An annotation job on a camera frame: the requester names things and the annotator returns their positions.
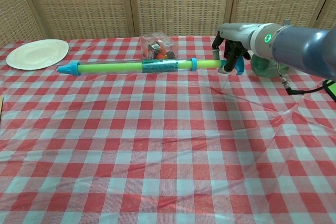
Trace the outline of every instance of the paper plate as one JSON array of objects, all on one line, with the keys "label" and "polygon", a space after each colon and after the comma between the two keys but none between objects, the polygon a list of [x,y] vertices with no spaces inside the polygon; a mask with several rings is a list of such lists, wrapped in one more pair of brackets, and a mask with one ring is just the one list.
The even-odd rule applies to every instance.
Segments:
[{"label": "paper plate", "polygon": [[43,39],[24,44],[7,56],[9,66],[22,70],[37,70],[56,64],[68,53],[69,44],[59,39]]}]

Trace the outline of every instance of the table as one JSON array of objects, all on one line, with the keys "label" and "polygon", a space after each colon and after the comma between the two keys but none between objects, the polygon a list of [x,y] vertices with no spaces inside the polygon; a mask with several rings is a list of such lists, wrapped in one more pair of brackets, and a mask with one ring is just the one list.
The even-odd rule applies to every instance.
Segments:
[{"label": "table", "polygon": [[[213,37],[174,37],[211,59]],[[58,74],[0,50],[0,222],[336,222],[336,103],[216,69]],[[138,38],[70,40],[72,60],[141,57]],[[289,72],[293,88],[320,78]]]}]

